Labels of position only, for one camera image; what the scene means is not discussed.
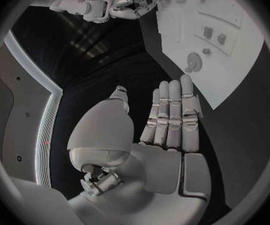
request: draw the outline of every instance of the button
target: button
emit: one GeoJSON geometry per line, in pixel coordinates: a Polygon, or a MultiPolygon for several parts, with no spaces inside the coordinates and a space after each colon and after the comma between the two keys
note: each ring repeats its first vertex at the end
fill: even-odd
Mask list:
{"type": "Polygon", "coordinates": [[[217,38],[217,41],[221,44],[221,45],[224,45],[225,43],[225,39],[226,39],[226,35],[225,34],[220,34],[217,38]]]}
{"type": "Polygon", "coordinates": [[[210,27],[206,27],[204,28],[204,36],[207,38],[207,39],[210,39],[212,37],[212,33],[213,33],[213,29],[210,28],[210,27]]]}

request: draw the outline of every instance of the black floor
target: black floor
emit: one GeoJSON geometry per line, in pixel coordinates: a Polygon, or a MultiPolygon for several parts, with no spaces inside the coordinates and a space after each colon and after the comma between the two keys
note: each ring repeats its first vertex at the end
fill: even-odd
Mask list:
{"type": "MultiPolygon", "coordinates": [[[[50,151],[52,187],[67,199],[83,189],[82,174],[70,163],[67,142],[76,123],[117,85],[128,90],[129,115],[138,142],[150,112],[152,91],[168,74],[146,52],[138,21],[112,19],[95,24],[80,16],[30,7],[15,25],[14,34],[35,62],[64,94],[54,124],[50,151]]],[[[212,224],[229,211],[224,202],[220,168],[203,127],[200,151],[212,177],[212,197],[200,224],[212,224]]]]}

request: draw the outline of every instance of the dark floor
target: dark floor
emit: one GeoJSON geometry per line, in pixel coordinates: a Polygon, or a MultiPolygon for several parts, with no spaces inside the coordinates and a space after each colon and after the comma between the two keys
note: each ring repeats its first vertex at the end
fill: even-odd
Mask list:
{"type": "MultiPolygon", "coordinates": [[[[80,16],[30,7],[13,28],[35,62],[64,90],[50,152],[52,187],[67,199],[83,189],[82,174],[70,163],[67,142],[76,123],[117,85],[128,90],[129,115],[138,142],[150,112],[152,91],[168,74],[146,52],[138,21],[112,19],[95,24],[80,16]]],[[[200,224],[211,224],[229,211],[220,168],[203,127],[200,147],[210,166],[212,197],[200,224]]]]}

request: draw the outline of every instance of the switch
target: switch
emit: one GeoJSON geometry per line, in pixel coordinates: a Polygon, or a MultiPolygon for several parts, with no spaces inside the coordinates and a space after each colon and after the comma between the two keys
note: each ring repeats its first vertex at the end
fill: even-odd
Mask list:
{"type": "Polygon", "coordinates": [[[207,38],[207,39],[210,39],[212,37],[212,34],[213,34],[213,29],[210,28],[210,27],[204,27],[204,36],[207,38]]]}
{"type": "Polygon", "coordinates": [[[221,44],[221,45],[224,45],[225,43],[225,39],[226,39],[226,35],[225,34],[220,34],[217,38],[218,42],[221,44]]]}

